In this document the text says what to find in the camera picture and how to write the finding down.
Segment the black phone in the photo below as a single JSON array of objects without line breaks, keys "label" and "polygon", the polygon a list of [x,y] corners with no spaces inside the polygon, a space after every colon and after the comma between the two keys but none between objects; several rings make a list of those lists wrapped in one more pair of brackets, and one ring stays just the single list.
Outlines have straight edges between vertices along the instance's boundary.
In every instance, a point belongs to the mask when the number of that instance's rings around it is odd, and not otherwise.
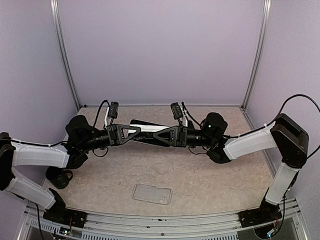
[{"label": "black phone", "polygon": [[155,146],[161,146],[161,147],[166,147],[168,148],[170,145],[153,138],[153,133],[162,131],[164,129],[168,129],[169,126],[166,125],[160,125],[157,123],[152,123],[152,122],[147,122],[147,121],[142,121],[142,120],[137,120],[137,119],[132,119],[129,124],[131,127],[139,127],[141,128],[141,131],[139,134],[134,136],[131,140],[135,142],[140,142],[144,144],[149,144],[149,145],[155,145]]}]

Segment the right aluminium frame post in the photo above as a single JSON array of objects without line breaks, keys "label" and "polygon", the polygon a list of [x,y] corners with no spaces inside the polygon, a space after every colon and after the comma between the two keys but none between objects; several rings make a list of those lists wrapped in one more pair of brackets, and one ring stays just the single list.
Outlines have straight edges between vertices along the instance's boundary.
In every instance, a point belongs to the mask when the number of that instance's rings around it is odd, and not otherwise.
[{"label": "right aluminium frame post", "polygon": [[259,66],[260,66],[260,61],[263,55],[263,50],[264,50],[264,45],[265,45],[265,39],[267,35],[267,29],[268,29],[268,23],[269,23],[269,18],[270,18],[270,12],[271,12],[271,5],[272,1],[271,0],[265,0],[263,2],[263,11],[262,11],[262,18],[261,18],[261,24],[260,24],[260,30],[259,30],[259,35],[258,35],[258,42],[257,42],[257,47],[253,59],[253,65],[252,69],[250,72],[250,78],[249,78],[249,83],[245,92],[245,96],[242,102],[242,109],[244,111],[247,110],[250,100],[253,94],[254,86],[256,83],[257,79],[257,74],[259,71]]}]

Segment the left aluminium frame post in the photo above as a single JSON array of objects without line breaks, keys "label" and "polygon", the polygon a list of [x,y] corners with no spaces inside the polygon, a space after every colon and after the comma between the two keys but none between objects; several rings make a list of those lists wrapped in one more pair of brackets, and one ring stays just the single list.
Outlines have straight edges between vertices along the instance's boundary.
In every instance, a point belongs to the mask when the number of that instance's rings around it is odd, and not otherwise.
[{"label": "left aluminium frame post", "polygon": [[67,85],[69,87],[75,109],[79,111],[81,109],[81,102],[80,102],[79,94],[73,79],[70,62],[68,59],[67,49],[65,46],[62,22],[61,22],[60,11],[59,11],[59,1],[50,0],[49,2],[50,2],[51,14],[53,19],[53,25],[55,28],[58,48],[60,52],[60,57],[62,60],[62,65],[65,72],[66,80],[67,80]]}]

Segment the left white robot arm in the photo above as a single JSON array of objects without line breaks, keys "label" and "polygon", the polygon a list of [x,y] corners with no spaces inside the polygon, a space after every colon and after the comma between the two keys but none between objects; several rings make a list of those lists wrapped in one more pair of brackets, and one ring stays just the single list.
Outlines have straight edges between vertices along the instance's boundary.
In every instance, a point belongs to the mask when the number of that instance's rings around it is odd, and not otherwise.
[{"label": "left white robot arm", "polygon": [[0,189],[32,201],[45,209],[46,219],[61,223],[70,218],[70,211],[60,195],[28,179],[17,166],[47,166],[58,170],[77,169],[88,152],[120,146],[141,132],[140,127],[112,124],[104,130],[89,125],[84,115],[73,117],[65,127],[67,142],[56,144],[26,143],[0,134]]}]

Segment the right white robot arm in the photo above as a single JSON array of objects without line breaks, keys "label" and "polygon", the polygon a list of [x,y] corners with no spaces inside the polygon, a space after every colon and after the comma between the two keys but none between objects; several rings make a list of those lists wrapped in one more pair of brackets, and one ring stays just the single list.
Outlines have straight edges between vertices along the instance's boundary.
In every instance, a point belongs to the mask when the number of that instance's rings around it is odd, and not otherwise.
[{"label": "right white robot arm", "polygon": [[210,112],[199,129],[179,125],[156,131],[152,136],[172,147],[206,147],[206,155],[217,164],[229,163],[268,149],[278,149],[282,157],[281,165],[259,207],[241,211],[238,215],[243,227],[283,217],[285,210],[280,209],[280,202],[311,157],[308,153],[308,133],[282,112],[278,112],[264,126],[237,136],[225,135],[227,126],[220,114]]}]

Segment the dark green mug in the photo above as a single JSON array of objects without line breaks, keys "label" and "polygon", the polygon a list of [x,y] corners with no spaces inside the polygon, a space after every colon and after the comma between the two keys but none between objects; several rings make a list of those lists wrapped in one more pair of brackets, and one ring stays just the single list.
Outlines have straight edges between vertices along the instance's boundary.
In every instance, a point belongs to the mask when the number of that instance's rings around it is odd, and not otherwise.
[{"label": "dark green mug", "polygon": [[73,172],[68,169],[50,166],[45,172],[46,179],[56,188],[64,189],[73,178]]}]

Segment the clear plain phone case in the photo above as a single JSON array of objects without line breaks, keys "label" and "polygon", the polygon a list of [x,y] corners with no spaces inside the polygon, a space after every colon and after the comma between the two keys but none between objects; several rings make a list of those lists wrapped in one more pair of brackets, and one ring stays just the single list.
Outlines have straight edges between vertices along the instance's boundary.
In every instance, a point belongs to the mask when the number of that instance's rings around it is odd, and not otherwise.
[{"label": "clear plain phone case", "polygon": [[166,187],[137,183],[134,187],[132,198],[146,203],[169,205],[172,198],[172,190]]}]

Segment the front aluminium rail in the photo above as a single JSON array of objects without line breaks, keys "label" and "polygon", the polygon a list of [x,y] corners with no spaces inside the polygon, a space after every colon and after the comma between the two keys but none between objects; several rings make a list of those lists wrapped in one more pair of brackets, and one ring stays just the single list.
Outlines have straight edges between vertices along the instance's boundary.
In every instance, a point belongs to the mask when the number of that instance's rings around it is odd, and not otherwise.
[{"label": "front aluminium rail", "polygon": [[300,210],[294,199],[263,217],[258,202],[172,200],[168,205],[127,198],[87,205],[72,221],[44,219],[29,203],[18,230],[19,240],[302,240]]}]

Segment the aluminium frame post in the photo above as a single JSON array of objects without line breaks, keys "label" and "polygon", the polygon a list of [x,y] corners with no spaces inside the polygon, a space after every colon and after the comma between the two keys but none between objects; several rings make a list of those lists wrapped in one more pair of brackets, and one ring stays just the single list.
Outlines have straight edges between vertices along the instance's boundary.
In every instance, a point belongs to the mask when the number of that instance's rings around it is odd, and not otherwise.
[{"label": "aluminium frame post", "polygon": [[60,52],[60,57],[62,60],[62,65],[65,72],[66,80],[67,80],[67,85],[69,87],[75,109],[79,111],[81,109],[81,102],[80,102],[79,94],[73,79],[70,62],[68,59],[67,49],[65,46],[62,22],[61,22],[60,11],[59,11],[59,1],[50,0],[49,2],[50,2],[51,14],[53,19],[53,25],[55,28],[58,48]]},{"label": "aluminium frame post", "polygon": [[267,29],[268,29],[268,23],[269,23],[269,18],[270,18],[270,12],[271,12],[271,5],[272,1],[271,0],[265,0],[263,2],[263,11],[262,11],[262,18],[261,18],[261,24],[260,24],[260,30],[259,30],[259,35],[258,35],[258,42],[257,42],[257,47],[253,59],[253,65],[252,69],[250,72],[250,78],[249,78],[249,83],[245,92],[245,96],[242,102],[242,109],[244,111],[247,110],[250,100],[253,94],[254,86],[256,83],[257,79],[257,74],[259,71],[259,66],[260,66],[260,61],[263,55],[263,50],[264,50],[264,45],[265,45],[265,39],[267,35]]}]

